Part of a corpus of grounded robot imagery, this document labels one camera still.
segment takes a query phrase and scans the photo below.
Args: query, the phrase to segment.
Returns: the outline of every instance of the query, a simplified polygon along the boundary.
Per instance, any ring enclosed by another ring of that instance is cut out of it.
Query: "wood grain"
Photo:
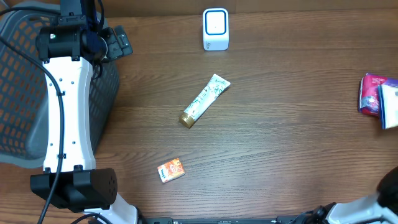
[[[7,0],[10,5],[30,0]],[[59,4],[60,0],[37,0]],[[229,13],[397,8],[396,0],[102,0],[106,17],[199,15],[211,7]]]
[[[148,217],[262,218],[372,193],[397,165],[398,129],[357,112],[366,72],[398,78],[398,10],[230,17],[230,46],[204,52],[201,16],[114,18],[134,54],[96,153]],[[212,74],[229,80],[192,129],[178,123]],[[179,157],[187,174],[162,184]],[[0,222],[34,223],[44,204],[26,170],[0,164]],[[47,223],[77,214],[50,208]]]

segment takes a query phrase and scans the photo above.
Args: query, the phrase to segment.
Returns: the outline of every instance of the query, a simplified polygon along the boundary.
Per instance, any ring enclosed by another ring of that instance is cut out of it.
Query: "laundry basket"
[[[59,5],[39,2],[23,2],[17,6],[60,9]],[[52,24],[55,16],[37,11],[10,12],[1,19],[0,35],[41,63],[35,38],[41,27]],[[93,77],[98,72],[99,69],[95,69]],[[94,152],[118,89],[115,64],[104,64],[102,76],[92,79],[90,85],[90,139]],[[0,162],[26,168],[42,166],[49,135],[48,106],[44,73],[0,44]]]

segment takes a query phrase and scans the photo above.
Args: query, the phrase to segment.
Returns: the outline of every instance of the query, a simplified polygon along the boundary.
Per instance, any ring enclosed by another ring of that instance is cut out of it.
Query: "hand cream tube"
[[[180,122],[191,128],[194,122],[207,110],[207,108],[230,86],[230,82],[214,74],[207,86],[185,109],[180,116]]]

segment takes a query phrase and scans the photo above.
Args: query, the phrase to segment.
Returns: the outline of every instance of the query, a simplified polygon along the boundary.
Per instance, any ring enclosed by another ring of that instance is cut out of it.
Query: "basket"
[[[59,5],[23,2],[59,10]],[[3,16],[0,35],[11,45],[37,58],[35,38],[50,26],[54,14],[15,11]],[[94,69],[93,77],[99,68]],[[89,94],[90,139],[95,152],[119,89],[119,74],[113,62],[103,65],[102,76],[92,79]],[[44,73],[21,56],[0,45],[0,162],[25,168],[40,167],[45,159],[49,135],[48,96]]]

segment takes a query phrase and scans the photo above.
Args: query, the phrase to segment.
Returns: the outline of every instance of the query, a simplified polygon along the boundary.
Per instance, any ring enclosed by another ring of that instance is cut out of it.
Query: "white box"
[[[226,50],[229,45],[228,11],[223,8],[203,12],[203,48]]]

